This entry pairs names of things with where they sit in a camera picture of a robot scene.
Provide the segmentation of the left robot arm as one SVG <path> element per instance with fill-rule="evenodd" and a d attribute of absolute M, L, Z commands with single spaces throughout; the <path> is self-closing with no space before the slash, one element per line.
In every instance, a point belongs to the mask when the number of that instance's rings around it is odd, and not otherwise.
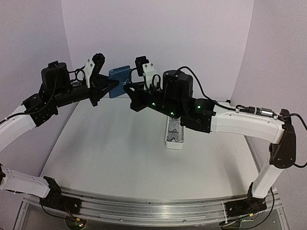
<path fill-rule="evenodd" d="M 23 134 L 41 126 L 53 115 L 58 115 L 58 108 L 62 106 L 85 99 L 89 99 L 92 106 L 97 106 L 100 99 L 119 84 L 119 81 L 100 74 L 102 66 L 101 62 L 90 61 L 75 70 L 75 73 L 81 72 L 83 78 L 71 80 L 66 63 L 49 63 L 41 71 L 39 93 L 24 100 L 1 121 L 0 149 L 4 150 Z M 68 215 L 80 210 L 80 199 L 63 195 L 55 179 L 48 176 L 35 177 L 1 166 L 0 188 L 12 193 L 37 196 L 41 207 L 60 210 Z"/>

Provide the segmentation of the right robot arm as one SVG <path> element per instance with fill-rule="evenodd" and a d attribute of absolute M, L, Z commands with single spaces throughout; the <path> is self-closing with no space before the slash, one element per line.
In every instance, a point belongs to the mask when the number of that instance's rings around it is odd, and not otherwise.
<path fill-rule="evenodd" d="M 268 191 L 281 172 L 296 161 L 296 134 L 289 112 L 283 109 L 277 114 L 264 108 L 231 107 L 206 97 L 193 98 L 194 79 L 194 74 L 186 74 L 179 68 L 164 72 L 162 82 L 128 80 L 123 88 L 131 99 L 130 108 L 136 112 L 148 107 L 179 119 L 183 127 L 194 131 L 231 133 L 268 141 L 269 160 L 249 186 L 247 197 L 225 204 L 229 217 L 264 211 Z"/>

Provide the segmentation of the blue card holder wallet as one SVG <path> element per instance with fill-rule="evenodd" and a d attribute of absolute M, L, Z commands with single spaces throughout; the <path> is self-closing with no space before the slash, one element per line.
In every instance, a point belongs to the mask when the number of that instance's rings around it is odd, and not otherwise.
<path fill-rule="evenodd" d="M 129 79 L 129 72 L 130 65 L 118 67 L 109 71 L 109 79 L 118 81 L 118 86 L 109 92 L 109 98 L 117 98 L 126 93 L 123 89 L 123 85 Z"/>

